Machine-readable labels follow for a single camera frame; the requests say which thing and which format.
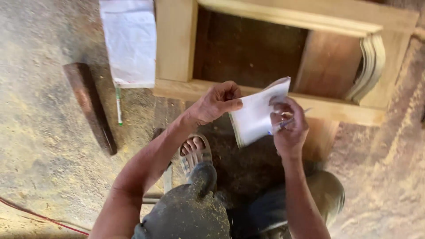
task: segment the person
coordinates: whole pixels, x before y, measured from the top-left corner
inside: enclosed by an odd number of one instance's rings
[[[190,239],[278,238],[285,224],[293,238],[330,238],[327,229],[344,204],[344,190],[332,174],[306,179],[301,160],[309,127],[291,98],[273,103],[272,123],[290,111],[294,121],[274,134],[285,185],[272,188],[250,205],[226,210],[214,198],[217,173],[200,125],[241,109],[241,90],[233,81],[210,88],[158,137],[141,149],[115,179],[89,238]],[[179,150],[187,184],[167,192],[140,222],[142,199]]]

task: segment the green marker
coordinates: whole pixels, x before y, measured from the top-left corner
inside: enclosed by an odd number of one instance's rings
[[[119,86],[115,87],[115,97],[116,97],[116,110],[118,112],[118,124],[122,125],[122,119],[121,119],[121,88]]]

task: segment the concrete floor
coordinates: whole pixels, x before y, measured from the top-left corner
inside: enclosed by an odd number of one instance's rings
[[[97,0],[6,0],[0,28],[0,196],[90,229],[120,169],[163,120],[156,109],[164,99],[125,90],[118,126]],[[118,146],[113,157],[101,152],[62,74],[74,61],[92,69]],[[424,45],[413,39],[382,127],[340,125],[327,164],[347,194],[335,238],[425,238],[424,66]],[[84,238],[3,204],[0,228],[2,238]]]

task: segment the white paper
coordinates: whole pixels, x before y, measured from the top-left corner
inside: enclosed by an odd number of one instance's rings
[[[239,148],[257,141],[272,131],[270,114],[273,112],[273,107],[269,106],[270,99],[276,96],[276,102],[279,102],[286,97],[291,78],[282,78],[277,82],[281,83],[259,93],[242,97],[244,104],[242,109],[229,114]]]
[[[109,65],[115,85],[153,88],[156,25],[152,0],[100,0]]]

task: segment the red wire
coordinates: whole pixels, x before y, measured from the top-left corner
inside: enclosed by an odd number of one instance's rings
[[[37,217],[42,218],[42,219],[44,219],[44,220],[46,220],[46,221],[52,222],[52,223],[54,223],[54,224],[57,224],[57,225],[59,225],[59,226],[61,226],[61,227],[68,228],[68,229],[70,229],[70,230],[73,230],[73,231],[76,231],[76,232],[78,232],[78,233],[81,233],[81,234],[83,234],[83,235],[88,236],[88,233],[86,233],[86,232],[84,232],[84,231],[80,231],[80,230],[78,230],[78,229],[75,229],[75,228],[69,227],[69,226],[67,226],[67,225],[63,225],[62,223],[60,223],[60,222],[56,222],[56,221],[55,221],[55,220],[53,220],[53,219],[50,219],[50,218],[45,217],[45,216],[42,216],[42,215],[37,214],[37,213],[35,213],[35,212],[32,212],[32,211],[30,211],[30,210],[28,210],[28,209],[22,208],[22,207],[20,207],[20,206],[18,206],[18,205],[16,205],[16,204],[12,203],[11,201],[8,201],[8,200],[6,200],[6,199],[2,198],[2,197],[0,197],[0,202],[2,202],[2,203],[4,203],[4,204],[6,204],[7,206],[9,206],[9,207],[11,207],[11,208],[14,208],[14,209],[16,209],[16,210],[19,210],[19,211],[22,211],[22,212],[29,213],[29,214],[31,214],[31,215],[33,215],[33,216],[37,216]]]

